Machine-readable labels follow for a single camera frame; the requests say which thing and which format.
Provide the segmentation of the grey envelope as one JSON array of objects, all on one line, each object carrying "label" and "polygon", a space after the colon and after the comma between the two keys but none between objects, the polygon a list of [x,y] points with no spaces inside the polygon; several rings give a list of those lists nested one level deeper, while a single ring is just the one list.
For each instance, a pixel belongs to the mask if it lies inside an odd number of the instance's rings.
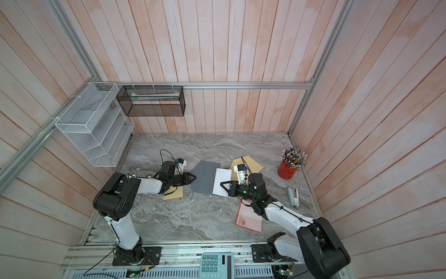
[{"label": "grey envelope", "polygon": [[201,160],[190,173],[196,176],[196,179],[190,184],[193,193],[211,195],[213,193],[214,179],[216,170],[221,164]]}]

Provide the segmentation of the blue bordered letter paper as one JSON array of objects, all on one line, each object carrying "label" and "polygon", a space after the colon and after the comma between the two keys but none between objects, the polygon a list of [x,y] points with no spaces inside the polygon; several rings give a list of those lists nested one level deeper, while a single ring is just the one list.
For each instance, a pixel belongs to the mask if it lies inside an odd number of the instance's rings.
[{"label": "blue bordered letter paper", "polygon": [[231,174],[232,171],[230,169],[216,169],[212,192],[213,195],[224,196],[224,194],[226,194],[226,192],[221,188],[220,183],[224,181],[231,181]]}]

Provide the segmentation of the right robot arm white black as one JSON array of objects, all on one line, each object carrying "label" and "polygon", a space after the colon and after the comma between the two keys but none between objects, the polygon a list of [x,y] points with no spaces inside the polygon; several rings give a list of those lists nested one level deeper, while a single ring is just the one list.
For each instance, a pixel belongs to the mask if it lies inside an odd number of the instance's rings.
[{"label": "right robot arm white black", "polygon": [[349,253],[327,219],[305,217],[282,205],[267,192],[261,173],[250,174],[247,181],[224,181],[220,186],[229,196],[250,201],[256,215],[284,228],[265,245],[252,247],[255,262],[293,259],[305,264],[316,279],[329,279],[350,264]]}]

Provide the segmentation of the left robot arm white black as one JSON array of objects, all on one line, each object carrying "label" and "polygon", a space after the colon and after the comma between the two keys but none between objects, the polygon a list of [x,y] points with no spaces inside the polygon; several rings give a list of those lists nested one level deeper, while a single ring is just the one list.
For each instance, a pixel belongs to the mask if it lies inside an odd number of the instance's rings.
[{"label": "left robot arm white black", "polygon": [[104,217],[116,237],[114,266],[138,266],[148,260],[142,238],[132,222],[130,211],[138,194],[166,196],[171,187],[190,185],[196,176],[184,172],[175,161],[166,161],[154,176],[137,177],[114,173],[93,201],[93,207]]}]

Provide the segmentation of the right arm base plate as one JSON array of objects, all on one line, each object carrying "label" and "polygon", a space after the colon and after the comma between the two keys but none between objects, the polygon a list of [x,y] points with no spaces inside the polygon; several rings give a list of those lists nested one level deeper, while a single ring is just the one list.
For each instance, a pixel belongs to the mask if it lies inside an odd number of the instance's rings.
[{"label": "right arm base plate", "polygon": [[294,243],[253,244],[252,259],[254,263],[285,262],[287,260],[303,260],[300,247]]}]

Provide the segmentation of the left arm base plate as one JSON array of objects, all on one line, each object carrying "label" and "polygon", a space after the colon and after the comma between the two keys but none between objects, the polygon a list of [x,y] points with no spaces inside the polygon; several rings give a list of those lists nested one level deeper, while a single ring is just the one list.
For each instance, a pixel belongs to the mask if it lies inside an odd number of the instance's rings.
[{"label": "left arm base plate", "polygon": [[156,266],[160,262],[161,251],[161,246],[136,246],[133,250],[125,250],[118,246],[112,266]]}]

